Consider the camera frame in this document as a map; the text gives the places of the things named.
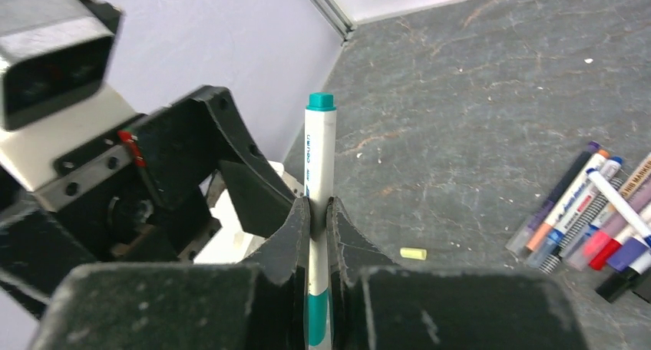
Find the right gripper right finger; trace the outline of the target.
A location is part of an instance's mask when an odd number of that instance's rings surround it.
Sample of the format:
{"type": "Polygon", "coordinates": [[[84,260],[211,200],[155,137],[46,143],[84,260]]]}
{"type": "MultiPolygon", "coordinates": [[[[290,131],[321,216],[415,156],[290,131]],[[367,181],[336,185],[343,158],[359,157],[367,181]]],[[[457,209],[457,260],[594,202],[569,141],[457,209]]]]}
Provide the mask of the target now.
{"type": "Polygon", "coordinates": [[[586,349],[563,290],[540,273],[407,269],[333,197],[326,215],[335,349],[586,349]]]}

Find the yellow marker cap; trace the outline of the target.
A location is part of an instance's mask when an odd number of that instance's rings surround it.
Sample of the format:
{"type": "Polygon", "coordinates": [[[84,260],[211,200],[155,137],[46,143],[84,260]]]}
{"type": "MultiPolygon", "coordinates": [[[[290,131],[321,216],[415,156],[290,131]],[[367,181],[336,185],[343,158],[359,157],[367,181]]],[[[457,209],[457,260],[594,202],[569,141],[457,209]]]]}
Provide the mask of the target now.
{"type": "Polygon", "coordinates": [[[413,247],[402,247],[399,252],[402,258],[422,261],[426,260],[428,255],[428,251],[426,249],[413,247]]]}

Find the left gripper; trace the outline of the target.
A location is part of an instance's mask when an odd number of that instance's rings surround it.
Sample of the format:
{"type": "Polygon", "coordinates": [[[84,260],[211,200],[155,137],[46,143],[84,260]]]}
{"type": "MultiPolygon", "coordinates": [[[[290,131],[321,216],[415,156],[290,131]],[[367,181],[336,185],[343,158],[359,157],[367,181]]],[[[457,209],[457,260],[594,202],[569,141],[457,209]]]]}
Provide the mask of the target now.
{"type": "Polygon", "coordinates": [[[36,318],[77,266],[190,261],[219,228],[200,189],[219,171],[247,233],[271,237],[296,198],[226,87],[94,125],[50,160],[43,140],[17,147],[46,182],[29,189],[1,162],[1,287],[36,318]]]}

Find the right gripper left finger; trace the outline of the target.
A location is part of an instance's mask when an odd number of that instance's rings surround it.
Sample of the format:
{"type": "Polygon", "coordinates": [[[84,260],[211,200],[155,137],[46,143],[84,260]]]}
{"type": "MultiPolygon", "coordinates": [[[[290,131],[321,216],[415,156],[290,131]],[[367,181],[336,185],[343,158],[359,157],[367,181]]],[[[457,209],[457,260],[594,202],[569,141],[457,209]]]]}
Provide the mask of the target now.
{"type": "Polygon", "coordinates": [[[32,349],[305,349],[310,211],[237,264],[79,266],[55,291],[32,349]]]}

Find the teal capped white marker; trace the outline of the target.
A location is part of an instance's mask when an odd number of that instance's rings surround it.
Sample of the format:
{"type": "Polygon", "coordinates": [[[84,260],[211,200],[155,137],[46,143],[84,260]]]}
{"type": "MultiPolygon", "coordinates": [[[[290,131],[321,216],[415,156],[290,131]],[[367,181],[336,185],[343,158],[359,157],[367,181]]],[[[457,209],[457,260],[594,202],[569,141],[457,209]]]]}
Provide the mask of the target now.
{"type": "Polygon", "coordinates": [[[304,193],[310,207],[307,333],[311,347],[330,336],[326,211],[334,187],[335,129],[334,96],[310,94],[305,109],[304,193]]]}

